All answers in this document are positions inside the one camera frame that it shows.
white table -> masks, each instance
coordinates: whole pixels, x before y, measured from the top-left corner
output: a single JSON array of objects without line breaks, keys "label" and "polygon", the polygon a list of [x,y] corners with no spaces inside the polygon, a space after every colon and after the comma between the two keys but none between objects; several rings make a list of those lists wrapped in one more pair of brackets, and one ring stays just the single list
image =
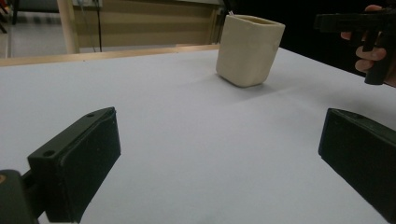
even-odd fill
[{"label": "white table", "polygon": [[[329,107],[396,129],[396,90],[280,49],[260,86],[216,50],[0,68],[0,169],[115,106],[121,157],[81,223],[387,223],[318,155]],[[40,218],[47,223],[46,217]]]}]

